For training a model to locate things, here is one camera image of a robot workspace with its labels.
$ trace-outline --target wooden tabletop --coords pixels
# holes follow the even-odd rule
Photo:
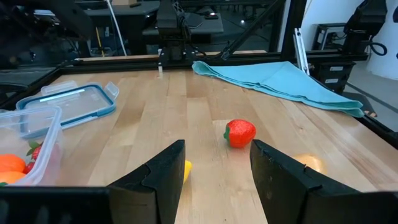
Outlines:
[[[354,118],[246,90],[191,70],[64,75],[56,82],[113,82],[112,115],[64,131],[59,185],[108,185],[177,139],[191,175],[176,223],[266,223],[249,147],[230,149],[226,123],[246,119],[260,139],[290,155],[310,153],[327,175],[361,191],[398,189],[398,151]]]

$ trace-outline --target toy strawberry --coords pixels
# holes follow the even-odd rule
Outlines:
[[[30,150],[27,152],[27,156],[32,155],[32,159],[36,161],[39,156],[40,150],[42,149],[42,144],[35,141],[29,141]]]
[[[34,165],[35,165],[35,162],[30,162],[29,164],[27,164],[24,169],[24,174],[28,174],[33,169]]]
[[[226,125],[224,138],[231,147],[243,148],[254,139],[256,132],[256,127],[249,121],[235,119]]]

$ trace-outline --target folded cloth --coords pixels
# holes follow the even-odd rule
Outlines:
[[[242,66],[209,66],[205,62],[194,62],[192,68],[199,75],[220,78],[268,95],[324,110],[342,111],[357,118],[364,116],[361,102],[326,89],[290,62]]]

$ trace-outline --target green leaf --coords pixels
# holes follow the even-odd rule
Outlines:
[[[32,149],[29,149],[29,151],[27,151],[27,154],[26,154],[26,156],[30,156],[30,155],[32,155],[34,151],[35,151],[35,149],[34,149],[34,148],[32,148]]]
[[[29,141],[29,146],[31,149],[35,149],[35,148],[39,147],[40,144],[35,141]]]
[[[228,141],[228,144],[229,144],[229,132],[230,132],[230,131],[231,131],[231,130],[229,129],[228,126],[225,127],[224,138]]]

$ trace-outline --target blue container lid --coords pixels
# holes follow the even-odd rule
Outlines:
[[[77,86],[71,81],[45,86],[42,94],[18,101],[17,110],[59,106],[62,109],[61,127],[67,129],[115,111],[119,88],[111,82],[102,88],[99,83]]]

